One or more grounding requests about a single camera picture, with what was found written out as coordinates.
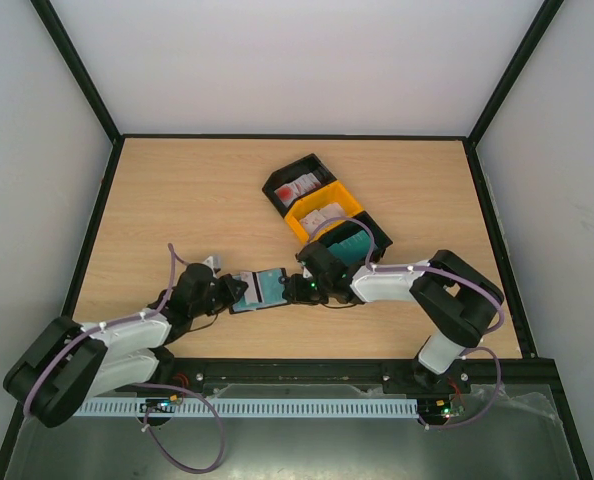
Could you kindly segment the black leather card holder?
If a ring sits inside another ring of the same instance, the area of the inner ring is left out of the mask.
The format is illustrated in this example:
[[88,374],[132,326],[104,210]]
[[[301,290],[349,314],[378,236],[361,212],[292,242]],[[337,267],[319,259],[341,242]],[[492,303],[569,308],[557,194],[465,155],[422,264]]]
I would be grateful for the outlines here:
[[243,281],[247,288],[241,299],[229,308],[230,314],[254,312],[289,304],[283,296],[287,279],[284,268],[257,272],[242,271],[233,278]]

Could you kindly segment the yellow plastic bin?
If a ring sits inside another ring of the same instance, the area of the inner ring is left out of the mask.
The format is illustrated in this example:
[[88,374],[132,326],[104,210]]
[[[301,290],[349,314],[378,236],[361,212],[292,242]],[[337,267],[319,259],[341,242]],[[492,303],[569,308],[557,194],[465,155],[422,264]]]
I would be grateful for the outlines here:
[[361,203],[345,185],[334,181],[296,200],[284,221],[305,244],[325,220],[354,217],[363,211]]

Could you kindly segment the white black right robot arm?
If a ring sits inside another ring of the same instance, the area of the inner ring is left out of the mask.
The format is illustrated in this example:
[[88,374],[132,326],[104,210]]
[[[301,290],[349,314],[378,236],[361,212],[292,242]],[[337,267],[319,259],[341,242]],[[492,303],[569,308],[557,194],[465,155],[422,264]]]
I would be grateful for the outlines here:
[[346,264],[319,242],[296,255],[301,274],[282,280],[291,304],[344,306],[380,301],[414,302],[436,332],[416,354],[411,377],[422,390],[437,390],[455,360],[478,347],[504,322],[502,291],[450,250],[412,264],[379,265],[371,260]]

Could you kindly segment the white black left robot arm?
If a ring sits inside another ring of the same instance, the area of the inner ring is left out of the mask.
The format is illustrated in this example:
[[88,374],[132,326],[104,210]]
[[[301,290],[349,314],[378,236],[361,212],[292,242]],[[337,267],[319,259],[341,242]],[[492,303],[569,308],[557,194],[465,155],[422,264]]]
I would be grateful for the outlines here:
[[167,350],[201,316],[217,316],[243,298],[248,285],[219,276],[208,262],[191,263],[140,311],[105,322],[78,323],[61,316],[11,367],[4,389],[25,415],[52,428],[71,418],[88,399],[172,375]]

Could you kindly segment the black bin with teal cards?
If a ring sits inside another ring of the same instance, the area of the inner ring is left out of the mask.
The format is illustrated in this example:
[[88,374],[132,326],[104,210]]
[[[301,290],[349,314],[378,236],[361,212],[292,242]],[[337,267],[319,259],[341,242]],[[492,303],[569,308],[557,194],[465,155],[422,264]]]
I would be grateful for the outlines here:
[[352,217],[339,216],[325,220],[310,234],[308,241],[319,242],[347,266],[356,262],[364,263],[369,252],[370,261],[377,262],[393,244],[367,211]]

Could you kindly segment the black bin with red cards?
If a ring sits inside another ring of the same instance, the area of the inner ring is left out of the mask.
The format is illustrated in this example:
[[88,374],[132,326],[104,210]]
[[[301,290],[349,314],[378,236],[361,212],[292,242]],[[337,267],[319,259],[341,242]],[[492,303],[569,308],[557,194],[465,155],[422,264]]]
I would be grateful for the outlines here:
[[285,218],[297,200],[335,180],[319,157],[311,153],[274,171],[264,183],[262,192]]

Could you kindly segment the teal credit card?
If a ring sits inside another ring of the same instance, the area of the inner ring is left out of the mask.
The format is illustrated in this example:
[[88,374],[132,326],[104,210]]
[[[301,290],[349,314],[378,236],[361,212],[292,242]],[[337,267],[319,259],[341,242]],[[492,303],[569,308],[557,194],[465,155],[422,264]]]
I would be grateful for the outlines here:
[[285,270],[283,268],[268,269],[257,273],[262,293],[262,305],[274,307],[284,305],[287,300],[285,291]]

